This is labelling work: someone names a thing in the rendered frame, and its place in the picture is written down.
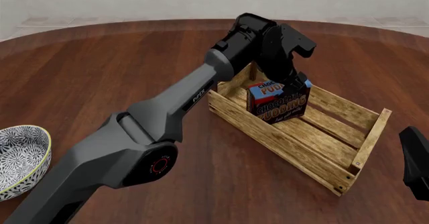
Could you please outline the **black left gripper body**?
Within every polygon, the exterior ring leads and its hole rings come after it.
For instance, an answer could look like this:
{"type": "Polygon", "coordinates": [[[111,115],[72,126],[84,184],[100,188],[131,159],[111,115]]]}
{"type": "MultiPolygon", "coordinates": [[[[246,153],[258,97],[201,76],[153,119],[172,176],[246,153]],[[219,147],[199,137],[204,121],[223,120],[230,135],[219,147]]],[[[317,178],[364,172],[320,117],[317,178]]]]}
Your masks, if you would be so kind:
{"type": "Polygon", "coordinates": [[[285,83],[297,76],[297,71],[292,64],[264,64],[264,75],[274,81],[285,83]]]}

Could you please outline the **chocolate pudding box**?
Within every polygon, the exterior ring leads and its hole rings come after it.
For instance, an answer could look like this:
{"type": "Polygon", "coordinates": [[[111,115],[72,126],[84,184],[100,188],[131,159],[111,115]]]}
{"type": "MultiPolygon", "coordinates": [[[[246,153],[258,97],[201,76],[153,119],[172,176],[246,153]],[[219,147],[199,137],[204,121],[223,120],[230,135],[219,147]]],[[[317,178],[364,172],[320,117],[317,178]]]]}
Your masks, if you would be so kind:
{"type": "Polygon", "coordinates": [[[305,80],[300,89],[267,80],[247,88],[248,112],[272,125],[304,115],[312,83],[305,80]]]}

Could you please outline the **black and white patterned bowl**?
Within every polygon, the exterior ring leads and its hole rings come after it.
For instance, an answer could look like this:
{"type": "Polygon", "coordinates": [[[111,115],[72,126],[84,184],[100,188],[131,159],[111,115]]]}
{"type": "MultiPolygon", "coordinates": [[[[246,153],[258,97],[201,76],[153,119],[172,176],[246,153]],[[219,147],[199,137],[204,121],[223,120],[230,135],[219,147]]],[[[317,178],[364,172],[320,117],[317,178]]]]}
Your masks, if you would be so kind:
{"type": "Polygon", "coordinates": [[[52,159],[52,139],[36,125],[0,130],[0,202],[32,189],[45,175],[52,159]]]}

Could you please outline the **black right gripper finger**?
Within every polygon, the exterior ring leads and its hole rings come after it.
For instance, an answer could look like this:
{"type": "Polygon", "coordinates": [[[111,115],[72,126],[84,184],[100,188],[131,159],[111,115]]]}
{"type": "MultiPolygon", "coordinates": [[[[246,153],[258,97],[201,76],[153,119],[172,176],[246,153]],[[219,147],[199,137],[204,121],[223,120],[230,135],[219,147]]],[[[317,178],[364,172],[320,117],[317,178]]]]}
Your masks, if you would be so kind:
{"type": "Polygon", "coordinates": [[[404,182],[429,177],[429,140],[414,126],[399,133],[404,154],[404,182]]]}

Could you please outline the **wooden slat tray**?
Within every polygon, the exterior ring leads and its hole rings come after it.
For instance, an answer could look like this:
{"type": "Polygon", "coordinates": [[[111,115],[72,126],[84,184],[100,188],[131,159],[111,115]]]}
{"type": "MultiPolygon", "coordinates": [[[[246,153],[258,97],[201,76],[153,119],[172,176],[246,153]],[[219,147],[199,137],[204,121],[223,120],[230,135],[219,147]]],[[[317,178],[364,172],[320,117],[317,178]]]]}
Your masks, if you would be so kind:
{"type": "Polygon", "coordinates": [[[391,115],[375,113],[314,86],[305,115],[269,125],[246,110],[246,87],[265,75],[248,64],[209,91],[210,111],[306,173],[337,196],[355,183],[391,115]]]}

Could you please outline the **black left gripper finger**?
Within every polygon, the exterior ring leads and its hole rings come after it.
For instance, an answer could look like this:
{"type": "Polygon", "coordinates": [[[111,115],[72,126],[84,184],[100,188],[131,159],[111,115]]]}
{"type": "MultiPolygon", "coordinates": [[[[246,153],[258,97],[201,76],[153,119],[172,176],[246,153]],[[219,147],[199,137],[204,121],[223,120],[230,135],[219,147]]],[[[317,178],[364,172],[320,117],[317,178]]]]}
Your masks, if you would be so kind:
{"type": "Polygon", "coordinates": [[[307,80],[307,76],[303,72],[289,75],[284,82],[284,93],[301,93],[303,90],[307,89],[307,80]]]}

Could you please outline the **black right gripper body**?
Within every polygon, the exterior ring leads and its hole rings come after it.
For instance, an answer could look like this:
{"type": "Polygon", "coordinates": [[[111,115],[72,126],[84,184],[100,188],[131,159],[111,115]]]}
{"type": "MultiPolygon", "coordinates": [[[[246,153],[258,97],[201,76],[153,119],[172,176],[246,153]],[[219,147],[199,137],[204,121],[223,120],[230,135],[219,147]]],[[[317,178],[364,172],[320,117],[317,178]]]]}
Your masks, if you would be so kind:
{"type": "Polygon", "coordinates": [[[425,180],[414,180],[404,182],[404,184],[411,190],[415,199],[419,201],[429,201],[429,182],[425,180]]]}

